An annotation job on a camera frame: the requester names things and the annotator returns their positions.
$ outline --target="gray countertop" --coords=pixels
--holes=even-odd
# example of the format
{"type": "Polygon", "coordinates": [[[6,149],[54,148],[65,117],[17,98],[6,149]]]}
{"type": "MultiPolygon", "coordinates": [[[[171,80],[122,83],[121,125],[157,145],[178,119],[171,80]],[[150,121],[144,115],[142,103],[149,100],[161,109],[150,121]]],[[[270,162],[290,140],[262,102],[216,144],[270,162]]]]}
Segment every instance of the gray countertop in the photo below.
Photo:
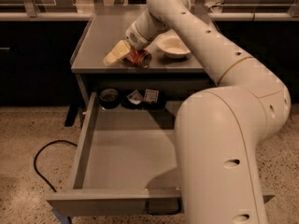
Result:
{"type": "Polygon", "coordinates": [[[106,67],[103,59],[113,47],[125,39],[125,31],[143,12],[145,6],[99,7],[90,27],[73,56],[72,71],[77,74],[103,73],[203,73],[202,65],[190,59],[169,59],[157,49],[154,40],[146,49],[151,53],[149,68],[134,67],[121,61],[106,67]]]}

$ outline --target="white bowl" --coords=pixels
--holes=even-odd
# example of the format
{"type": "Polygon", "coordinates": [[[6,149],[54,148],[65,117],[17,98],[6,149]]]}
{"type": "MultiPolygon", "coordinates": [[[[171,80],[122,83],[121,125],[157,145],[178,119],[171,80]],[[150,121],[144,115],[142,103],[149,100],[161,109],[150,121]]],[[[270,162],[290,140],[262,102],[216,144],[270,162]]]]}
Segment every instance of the white bowl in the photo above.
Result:
{"type": "Polygon", "coordinates": [[[158,38],[156,44],[169,58],[180,59],[191,54],[178,35],[162,35],[158,38]]]}

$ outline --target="dark cabinet door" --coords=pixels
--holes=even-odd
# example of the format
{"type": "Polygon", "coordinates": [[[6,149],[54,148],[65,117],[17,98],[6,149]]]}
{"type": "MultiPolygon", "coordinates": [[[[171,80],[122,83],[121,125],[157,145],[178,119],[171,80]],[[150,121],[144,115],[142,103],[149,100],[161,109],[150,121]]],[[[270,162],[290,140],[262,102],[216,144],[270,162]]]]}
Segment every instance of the dark cabinet door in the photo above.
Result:
{"type": "Polygon", "coordinates": [[[266,65],[299,102],[298,21],[218,21],[221,32],[266,65]]]}
{"type": "Polygon", "coordinates": [[[69,105],[70,58],[86,21],[0,22],[0,105],[69,105]]]}

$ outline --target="sponge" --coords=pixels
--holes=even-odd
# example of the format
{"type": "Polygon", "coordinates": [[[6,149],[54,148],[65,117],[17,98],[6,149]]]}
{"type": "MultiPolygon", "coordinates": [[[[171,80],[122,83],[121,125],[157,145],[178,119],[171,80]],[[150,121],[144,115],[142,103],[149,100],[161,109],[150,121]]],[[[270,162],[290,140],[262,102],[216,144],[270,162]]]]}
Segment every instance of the sponge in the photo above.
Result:
{"type": "Polygon", "coordinates": [[[112,51],[104,58],[103,62],[105,66],[111,66],[114,63],[121,61],[122,59],[126,58],[131,51],[131,47],[126,40],[121,40],[112,51]]]}

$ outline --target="speckled floor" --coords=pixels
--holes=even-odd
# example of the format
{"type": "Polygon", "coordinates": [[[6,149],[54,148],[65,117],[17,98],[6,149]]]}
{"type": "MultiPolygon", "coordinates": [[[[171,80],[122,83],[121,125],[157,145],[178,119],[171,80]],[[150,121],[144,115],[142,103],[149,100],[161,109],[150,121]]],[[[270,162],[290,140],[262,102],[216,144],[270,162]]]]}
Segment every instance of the speckled floor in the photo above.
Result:
{"type": "MultiPolygon", "coordinates": [[[[0,223],[59,223],[45,201],[50,188],[36,175],[35,154],[50,141],[78,141],[79,120],[65,128],[67,107],[0,107],[0,223]]],[[[262,182],[276,193],[266,204],[270,224],[299,223],[299,105],[283,129],[257,147],[262,182]]],[[[64,191],[76,149],[48,147],[37,166],[58,191],[64,191]]],[[[75,217],[73,223],[185,223],[172,217],[75,217]]]]}

